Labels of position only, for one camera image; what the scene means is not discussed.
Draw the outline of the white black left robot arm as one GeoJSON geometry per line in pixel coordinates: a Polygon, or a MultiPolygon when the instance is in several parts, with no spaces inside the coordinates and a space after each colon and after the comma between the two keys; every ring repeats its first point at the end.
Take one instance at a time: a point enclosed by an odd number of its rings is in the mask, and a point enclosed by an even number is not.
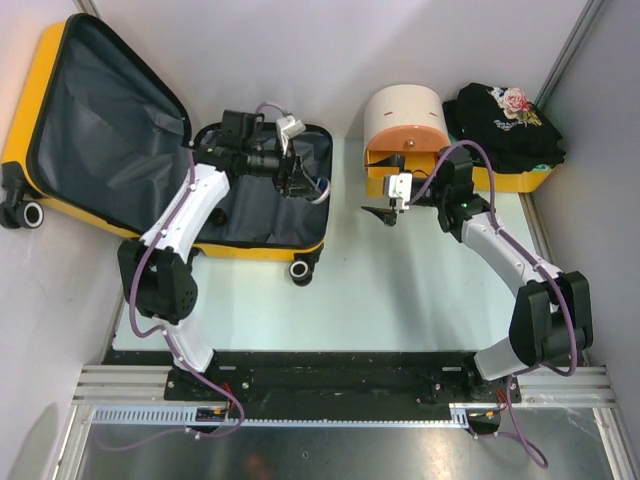
{"type": "Polygon", "coordinates": [[[117,256],[129,305],[130,325],[139,338],[160,333],[175,364],[189,371],[186,387],[197,398],[214,397],[221,376],[209,368],[214,352],[193,314],[198,286],[192,275],[192,250],[211,213],[246,176],[268,178],[284,198],[324,203],[329,179],[311,175],[296,154],[293,140],[306,126],[291,113],[275,122],[275,145],[258,144],[261,112],[227,110],[212,146],[186,150],[188,170],[159,219],[139,239],[125,240],[117,256]]]}

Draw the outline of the yellow Pikachu suitcase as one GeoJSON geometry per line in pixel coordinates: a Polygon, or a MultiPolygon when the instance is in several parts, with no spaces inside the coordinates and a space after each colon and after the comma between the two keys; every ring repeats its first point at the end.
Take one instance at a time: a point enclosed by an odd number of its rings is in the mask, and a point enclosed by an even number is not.
{"type": "MultiPolygon", "coordinates": [[[[293,114],[279,109],[275,119],[265,117],[268,149],[284,113],[293,114]]],[[[332,137],[304,124],[295,152],[311,175],[331,183],[332,137]]],[[[2,154],[1,224],[35,229],[51,206],[139,239],[183,183],[186,150],[199,146],[199,131],[178,97],[114,30],[75,14],[39,41],[2,154]]],[[[246,176],[216,208],[227,223],[216,226],[210,215],[192,253],[285,261],[296,285],[311,282],[329,198],[319,205],[284,198],[270,179],[246,176]]]]}

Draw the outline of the dark blue round tin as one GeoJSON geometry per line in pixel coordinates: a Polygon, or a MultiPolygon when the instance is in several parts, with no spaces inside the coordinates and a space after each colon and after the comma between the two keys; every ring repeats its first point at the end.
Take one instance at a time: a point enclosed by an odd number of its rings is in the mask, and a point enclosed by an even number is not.
{"type": "Polygon", "coordinates": [[[324,203],[330,196],[331,183],[326,177],[317,177],[315,179],[315,193],[309,200],[312,205],[324,203]]]}

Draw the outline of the white pastel mini drawer cabinet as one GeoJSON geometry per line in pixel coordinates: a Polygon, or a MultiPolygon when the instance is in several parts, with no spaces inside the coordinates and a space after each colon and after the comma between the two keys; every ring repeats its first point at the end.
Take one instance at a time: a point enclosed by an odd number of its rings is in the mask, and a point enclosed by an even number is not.
{"type": "Polygon", "coordinates": [[[398,84],[376,92],[364,111],[366,195],[383,196],[383,179],[396,170],[382,161],[400,154],[404,168],[425,177],[437,154],[451,145],[438,94],[414,84],[398,84]]]}

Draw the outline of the small dark brown jar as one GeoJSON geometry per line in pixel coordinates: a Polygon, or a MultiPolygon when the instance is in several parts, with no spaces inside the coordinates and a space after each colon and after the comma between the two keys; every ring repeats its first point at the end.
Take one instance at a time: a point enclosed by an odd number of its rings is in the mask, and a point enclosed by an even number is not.
{"type": "Polygon", "coordinates": [[[223,226],[227,223],[228,216],[223,209],[215,208],[211,212],[211,221],[216,226],[223,226]]]}

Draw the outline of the yellow plastic basket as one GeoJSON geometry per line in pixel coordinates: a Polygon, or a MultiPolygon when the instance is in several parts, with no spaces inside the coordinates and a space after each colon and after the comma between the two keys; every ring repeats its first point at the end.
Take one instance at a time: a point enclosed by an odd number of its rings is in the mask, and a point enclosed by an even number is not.
{"type": "MultiPolygon", "coordinates": [[[[506,193],[532,193],[551,175],[552,172],[549,174],[531,173],[531,171],[519,174],[502,174],[495,172],[495,190],[497,192],[506,193]]],[[[477,190],[490,190],[489,173],[485,167],[475,166],[473,168],[472,179],[477,190]]]]}

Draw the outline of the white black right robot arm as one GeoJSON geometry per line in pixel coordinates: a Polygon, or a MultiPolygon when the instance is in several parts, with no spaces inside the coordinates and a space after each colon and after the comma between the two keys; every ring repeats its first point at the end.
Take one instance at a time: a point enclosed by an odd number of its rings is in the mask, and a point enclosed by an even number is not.
{"type": "Polygon", "coordinates": [[[593,343],[590,287],[578,271],[564,272],[533,254],[515,239],[497,215],[496,192],[483,198],[475,190],[471,149],[463,140],[441,149],[430,173],[415,175],[400,153],[367,161],[367,171],[379,170],[387,208],[370,213],[387,226],[395,225],[411,206],[436,209],[443,232],[476,252],[502,279],[515,298],[508,334],[476,352],[470,370],[461,376],[463,393],[484,401],[497,389],[497,379],[540,367],[570,377],[579,355],[593,343]]]}

